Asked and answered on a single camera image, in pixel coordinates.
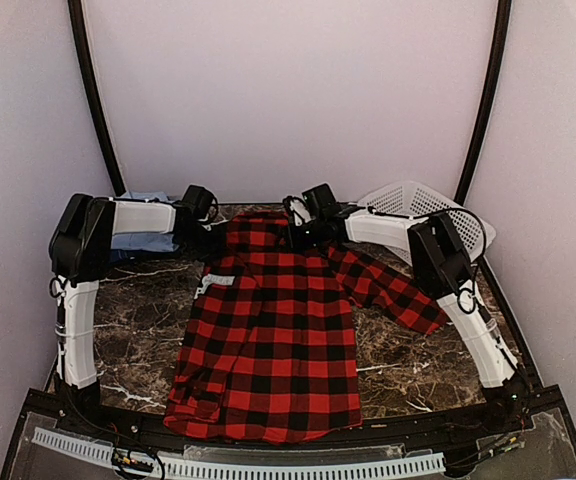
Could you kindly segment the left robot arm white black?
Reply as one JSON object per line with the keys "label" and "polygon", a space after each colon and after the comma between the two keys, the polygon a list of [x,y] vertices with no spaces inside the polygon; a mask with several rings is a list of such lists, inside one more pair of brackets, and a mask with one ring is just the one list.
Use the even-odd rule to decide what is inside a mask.
{"label": "left robot arm white black", "polygon": [[210,255],[225,243],[225,226],[213,222],[217,212],[215,196],[197,185],[172,203],[72,196],[49,244],[49,292],[58,308],[57,374],[62,384],[77,393],[99,389],[93,351],[95,300],[110,267],[113,238],[170,234],[180,253]]}

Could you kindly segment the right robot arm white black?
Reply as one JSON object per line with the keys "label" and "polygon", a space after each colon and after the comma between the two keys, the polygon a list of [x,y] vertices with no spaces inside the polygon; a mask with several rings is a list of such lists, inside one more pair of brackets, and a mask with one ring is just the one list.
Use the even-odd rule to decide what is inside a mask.
{"label": "right robot arm white black", "polygon": [[295,250],[329,242],[381,245],[404,259],[413,281],[448,315],[478,371],[486,400],[478,424],[489,434],[524,420],[532,387],[477,285],[496,236],[472,211],[416,182],[392,184],[358,203],[340,203],[321,184],[283,200]]}

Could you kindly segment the red black plaid shirt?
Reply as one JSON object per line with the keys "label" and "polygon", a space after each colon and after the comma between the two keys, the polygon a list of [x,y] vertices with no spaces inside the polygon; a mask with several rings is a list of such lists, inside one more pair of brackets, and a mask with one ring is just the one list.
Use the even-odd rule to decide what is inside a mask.
{"label": "red black plaid shirt", "polygon": [[447,322],[411,279],[339,244],[294,252],[272,211],[228,222],[222,254],[205,264],[164,423],[246,424],[329,432],[362,421],[355,308],[378,308],[429,335]]}

